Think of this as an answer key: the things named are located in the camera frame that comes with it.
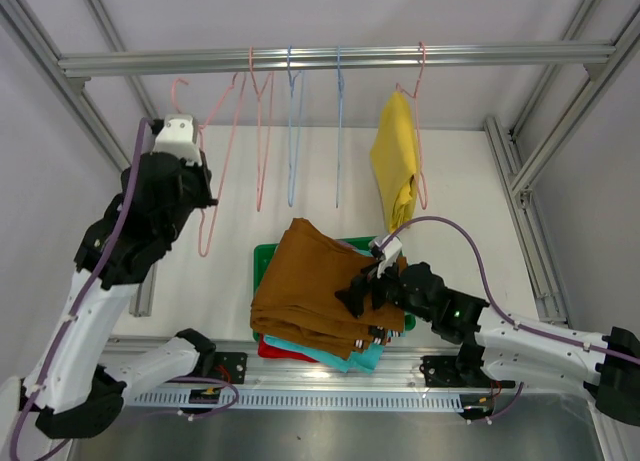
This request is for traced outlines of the teal trousers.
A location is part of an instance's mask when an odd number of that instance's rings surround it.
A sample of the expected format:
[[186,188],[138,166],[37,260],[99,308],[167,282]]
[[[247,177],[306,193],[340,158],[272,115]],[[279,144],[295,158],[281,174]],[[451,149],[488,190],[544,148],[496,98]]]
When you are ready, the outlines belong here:
[[371,374],[377,367],[385,348],[385,346],[381,344],[371,344],[363,352],[352,351],[346,359],[343,359],[329,352],[296,344],[274,336],[262,335],[261,338],[271,346],[304,354],[316,360],[318,363],[343,373],[355,369],[366,374]]

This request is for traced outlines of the brown trousers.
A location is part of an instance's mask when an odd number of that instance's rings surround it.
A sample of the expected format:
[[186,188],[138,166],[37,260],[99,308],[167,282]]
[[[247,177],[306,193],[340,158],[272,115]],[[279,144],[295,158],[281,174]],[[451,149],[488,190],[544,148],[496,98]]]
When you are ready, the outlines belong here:
[[370,295],[356,318],[336,298],[373,259],[322,234],[308,220],[292,220],[259,284],[250,313],[253,331],[325,351],[342,359],[362,353],[386,334],[402,332],[405,313],[392,303],[375,309]]

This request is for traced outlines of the yellow trousers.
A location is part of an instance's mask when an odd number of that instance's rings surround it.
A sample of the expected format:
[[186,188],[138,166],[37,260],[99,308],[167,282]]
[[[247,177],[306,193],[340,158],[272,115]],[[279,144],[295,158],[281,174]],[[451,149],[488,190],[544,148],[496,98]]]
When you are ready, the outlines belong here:
[[407,98],[394,91],[381,111],[370,160],[388,232],[409,221],[418,197],[419,158],[415,127]]

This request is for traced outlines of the red trousers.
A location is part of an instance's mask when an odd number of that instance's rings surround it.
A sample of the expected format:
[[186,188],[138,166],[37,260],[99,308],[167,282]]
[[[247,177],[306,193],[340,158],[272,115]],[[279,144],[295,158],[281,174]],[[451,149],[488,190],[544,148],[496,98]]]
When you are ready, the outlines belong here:
[[285,360],[302,361],[306,363],[316,363],[316,360],[304,354],[271,346],[267,344],[263,338],[261,338],[258,342],[257,353],[261,358],[264,358],[264,359],[285,359]]

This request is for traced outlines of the blue hanger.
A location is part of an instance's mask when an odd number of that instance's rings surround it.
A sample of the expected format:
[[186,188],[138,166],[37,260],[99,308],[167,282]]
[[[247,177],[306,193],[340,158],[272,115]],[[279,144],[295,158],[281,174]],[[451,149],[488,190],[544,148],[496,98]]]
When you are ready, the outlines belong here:
[[296,177],[298,166],[298,153],[300,141],[300,120],[302,113],[302,98],[299,98],[298,105],[294,105],[296,93],[296,81],[299,76],[304,76],[300,70],[294,72],[292,69],[292,52],[293,47],[287,48],[286,54],[286,72],[289,85],[289,113],[288,113],[288,179],[287,179],[287,205],[292,208],[295,202]]
[[343,119],[344,119],[344,75],[342,73],[342,48],[336,48],[336,80],[337,80],[337,106],[338,106],[338,124],[337,124],[337,140],[336,140],[336,190],[335,190],[335,208],[340,206],[341,196],[341,171],[342,171],[342,147],[343,147]]

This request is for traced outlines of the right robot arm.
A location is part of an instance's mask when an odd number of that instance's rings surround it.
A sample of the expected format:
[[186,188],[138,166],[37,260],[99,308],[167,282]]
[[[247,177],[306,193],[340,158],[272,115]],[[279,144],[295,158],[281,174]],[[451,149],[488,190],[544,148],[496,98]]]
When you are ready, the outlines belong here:
[[357,319],[367,307],[397,307],[429,323],[458,346],[454,377],[466,385],[513,382],[567,392],[592,399],[618,422],[639,423],[639,340],[626,329],[589,333],[501,312],[447,287],[425,262],[384,272],[372,264],[335,296]]

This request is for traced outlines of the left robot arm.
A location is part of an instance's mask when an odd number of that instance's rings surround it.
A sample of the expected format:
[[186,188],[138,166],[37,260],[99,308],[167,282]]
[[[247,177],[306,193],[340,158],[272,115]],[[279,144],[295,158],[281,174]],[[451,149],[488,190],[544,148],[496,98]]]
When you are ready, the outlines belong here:
[[151,268],[178,239],[191,213],[217,204],[204,158],[150,152],[120,177],[121,191],[86,230],[57,332],[38,367],[23,381],[35,425],[50,439],[95,437],[138,395],[175,378],[203,382],[215,370],[215,344],[181,330],[130,366],[99,358],[116,321]]

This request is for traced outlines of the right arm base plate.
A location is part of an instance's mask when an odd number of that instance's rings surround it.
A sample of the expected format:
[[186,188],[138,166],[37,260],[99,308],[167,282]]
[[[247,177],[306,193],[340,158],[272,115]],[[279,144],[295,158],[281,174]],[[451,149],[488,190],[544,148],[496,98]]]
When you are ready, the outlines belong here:
[[513,380],[495,380],[487,376],[478,366],[464,366],[456,356],[423,356],[419,370],[427,387],[435,388],[490,388],[511,389]]

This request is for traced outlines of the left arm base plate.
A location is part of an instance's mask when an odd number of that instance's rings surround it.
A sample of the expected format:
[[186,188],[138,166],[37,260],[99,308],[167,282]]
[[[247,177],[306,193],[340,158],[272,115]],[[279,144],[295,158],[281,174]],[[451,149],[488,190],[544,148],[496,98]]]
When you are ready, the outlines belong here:
[[247,374],[247,360],[244,352],[217,352],[209,374],[230,384],[242,385]]

